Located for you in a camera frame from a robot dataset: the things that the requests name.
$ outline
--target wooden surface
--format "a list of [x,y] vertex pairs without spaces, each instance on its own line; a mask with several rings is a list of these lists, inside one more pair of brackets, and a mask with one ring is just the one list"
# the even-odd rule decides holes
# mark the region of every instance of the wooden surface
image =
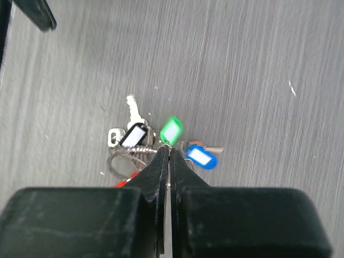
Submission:
[[49,4],[55,32],[18,9],[9,30],[0,207],[26,186],[115,185],[107,133],[135,94],[157,131],[176,115],[186,138],[225,147],[215,170],[196,170],[209,184],[305,191],[343,257],[343,1]]

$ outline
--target green key tag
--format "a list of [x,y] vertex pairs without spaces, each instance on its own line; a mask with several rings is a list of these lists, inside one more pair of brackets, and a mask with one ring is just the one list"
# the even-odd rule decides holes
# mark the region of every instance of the green key tag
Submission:
[[170,117],[160,132],[164,144],[173,145],[183,133],[183,124],[177,117]]

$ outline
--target white label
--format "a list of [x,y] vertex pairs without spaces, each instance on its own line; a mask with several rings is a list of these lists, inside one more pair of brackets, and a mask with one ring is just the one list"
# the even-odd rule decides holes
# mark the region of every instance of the white label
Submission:
[[201,152],[199,149],[193,149],[192,151],[190,151],[188,156],[196,160],[198,163],[202,164],[203,166],[207,165],[209,161],[212,160],[211,157]]
[[176,125],[176,123],[170,123],[168,125],[167,130],[163,134],[163,136],[165,136],[165,138],[168,141],[173,141],[178,132],[179,132],[179,127]]
[[123,141],[122,147],[134,147],[138,144],[141,140],[142,136],[145,135],[145,131],[142,130],[139,126],[135,126],[135,128],[131,131],[128,137]]

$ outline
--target gray wood grain surface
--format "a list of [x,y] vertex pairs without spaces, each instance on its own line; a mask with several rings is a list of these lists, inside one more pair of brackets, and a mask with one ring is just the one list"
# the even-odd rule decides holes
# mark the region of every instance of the gray wood grain surface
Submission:
[[107,132],[127,124],[125,96],[135,94],[157,131],[177,115],[186,138],[225,147],[215,170],[196,170],[209,184],[305,191],[343,257],[343,1],[49,4],[52,33],[13,13],[0,85],[1,208],[27,186],[117,183],[105,166]]

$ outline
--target key tag label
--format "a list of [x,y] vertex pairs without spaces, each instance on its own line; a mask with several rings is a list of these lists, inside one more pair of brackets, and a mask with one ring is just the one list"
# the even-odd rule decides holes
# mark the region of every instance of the key tag label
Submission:
[[217,158],[199,145],[190,145],[187,147],[185,154],[187,158],[204,169],[213,169],[217,166]]
[[121,139],[119,144],[126,147],[135,147],[141,145],[144,138],[147,136],[148,129],[143,123],[136,123],[128,130],[125,136]]
[[160,132],[164,144],[173,145],[183,133],[183,124],[177,117],[170,117]]

